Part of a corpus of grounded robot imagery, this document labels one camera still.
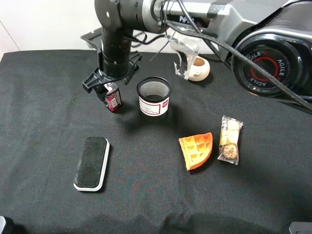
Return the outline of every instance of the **white wall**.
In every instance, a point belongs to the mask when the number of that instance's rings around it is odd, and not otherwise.
[[[0,57],[19,49],[89,49],[80,36],[100,27],[94,0],[0,0],[0,21],[17,45],[0,24]],[[165,42],[160,39],[139,50],[157,52]],[[211,52],[204,43],[201,48],[202,53]],[[163,52],[172,50],[168,45]]]

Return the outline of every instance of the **plastic wrapper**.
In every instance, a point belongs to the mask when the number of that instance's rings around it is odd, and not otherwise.
[[[238,137],[243,122],[223,116],[219,144],[219,160],[238,164]]]
[[[200,38],[194,38],[175,33],[168,36],[168,41],[173,50],[175,50],[180,58],[180,65],[175,63],[175,73],[188,80],[191,66],[195,62],[196,56],[199,54]]]

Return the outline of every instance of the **orange waffle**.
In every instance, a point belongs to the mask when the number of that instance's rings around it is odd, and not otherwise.
[[[179,139],[186,169],[193,170],[200,167],[209,157],[213,148],[211,133],[190,136]]]

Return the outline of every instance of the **mesh cup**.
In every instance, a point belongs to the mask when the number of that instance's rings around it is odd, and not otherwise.
[[[149,77],[137,85],[141,116],[148,122],[160,122],[168,113],[171,86],[163,78]]]

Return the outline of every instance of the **black tablecloth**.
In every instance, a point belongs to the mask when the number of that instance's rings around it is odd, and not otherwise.
[[[175,75],[176,55],[144,54],[124,102],[109,112],[81,82],[94,51],[5,54],[0,63],[0,215],[38,234],[282,233],[312,221],[312,117],[243,90],[222,64],[191,83]],[[139,116],[137,83],[173,87],[162,123]],[[244,122],[240,161],[217,160],[223,115]],[[187,172],[180,137],[211,132],[208,162]],[[88,136],[111,143],[103,188],[73,180]]]

